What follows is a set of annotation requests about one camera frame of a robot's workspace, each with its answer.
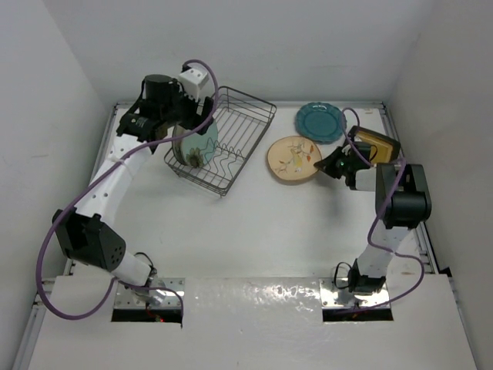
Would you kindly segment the light blue flower plate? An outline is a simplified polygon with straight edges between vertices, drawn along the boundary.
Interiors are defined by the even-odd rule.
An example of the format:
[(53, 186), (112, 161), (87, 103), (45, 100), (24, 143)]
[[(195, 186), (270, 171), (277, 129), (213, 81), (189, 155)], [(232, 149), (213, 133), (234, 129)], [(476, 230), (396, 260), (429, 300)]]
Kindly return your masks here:
[(218, 129), (214, 121), (206, 133), (194, 133), (182, 139), (183, 165), (194, 169), (204, 167), (213, 158), (218, 144)]

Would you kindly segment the tan bird plate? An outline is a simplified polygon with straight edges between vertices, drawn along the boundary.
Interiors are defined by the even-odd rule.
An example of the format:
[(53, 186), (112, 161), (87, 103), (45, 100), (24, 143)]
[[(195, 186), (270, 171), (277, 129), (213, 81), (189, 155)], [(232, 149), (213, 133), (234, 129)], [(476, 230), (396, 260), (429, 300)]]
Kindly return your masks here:
[(287, 136), (274, 142), (267, 151), (267, 166), (281, 183), (298, 184), (318, 172), (314, 164), (322, 160), (318, 146), (302, 136)]

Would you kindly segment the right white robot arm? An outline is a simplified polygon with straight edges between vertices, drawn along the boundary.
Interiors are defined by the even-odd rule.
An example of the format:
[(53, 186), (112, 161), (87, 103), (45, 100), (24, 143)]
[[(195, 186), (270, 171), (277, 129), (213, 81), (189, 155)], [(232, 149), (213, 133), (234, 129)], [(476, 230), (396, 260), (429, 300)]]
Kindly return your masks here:
[(339, 146), (314, 167), (334, 179), (344, 178), (352, 190), (362, 191), (365, 180), (373, 182), (376, 217), (367, 235), (367, 247), (354, 260), (347, 276), (347, 290), (372, 294), (384, 286), (393, 257), (402, 257), (396, 243), (384, 242), (386, 230), (413, 230), (431, 216), (431, 195), (424, 167), (397, 159), (370, 162), (373, 146), (356, 142)]

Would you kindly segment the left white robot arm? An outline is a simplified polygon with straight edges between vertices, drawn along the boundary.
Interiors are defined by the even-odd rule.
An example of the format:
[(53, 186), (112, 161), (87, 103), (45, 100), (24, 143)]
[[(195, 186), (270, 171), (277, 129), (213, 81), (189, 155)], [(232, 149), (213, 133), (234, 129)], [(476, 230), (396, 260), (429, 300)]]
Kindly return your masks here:
[(98, 267), (120, 281), (142, 287), (152, 268), (126, 250), (126, 242), (112, 228), (119, 205), (140, 167), (156, 152), (155, 142), (171, 126), (189, 133), (205, 133), (214, 100), (202, 99), (208, 72), (191, 68), (176, 78), (147, 75), (137, 100), (122, 116), (109, 154), (87, 194), (68, 211), (53, 217), (62, 253), (74, 261)]

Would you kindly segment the black square amber plate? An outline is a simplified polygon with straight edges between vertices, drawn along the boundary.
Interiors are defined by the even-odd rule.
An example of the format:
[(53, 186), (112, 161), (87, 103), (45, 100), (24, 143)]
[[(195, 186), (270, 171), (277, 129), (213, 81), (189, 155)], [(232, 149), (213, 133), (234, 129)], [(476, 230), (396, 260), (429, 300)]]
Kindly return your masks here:
[(372, 164), (390, 163), (398, 158), (401, 150), (401, 144), (397, 140), (360, 126), (353, 126), (349, 137), (371, 146), (369, 161)]

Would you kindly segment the beige tree pattern plate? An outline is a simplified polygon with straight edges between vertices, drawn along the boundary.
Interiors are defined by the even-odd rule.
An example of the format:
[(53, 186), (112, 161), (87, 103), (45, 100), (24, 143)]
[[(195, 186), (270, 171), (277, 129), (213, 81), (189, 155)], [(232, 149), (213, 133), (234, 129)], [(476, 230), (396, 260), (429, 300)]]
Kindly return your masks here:
[(181, 151), (181, 139), (178, 139), (178, 136), (181, 136), (183, 134), (183, 128), (180, 125), (176, 125), (173, 128), (173, 135), (172, 138), (174, 141), (172, 142), (172, 150), (173, 150), (173, 155), (175, 159), (180, 163), (183, 164), (183, 156), (182, 156), (182, 151)]

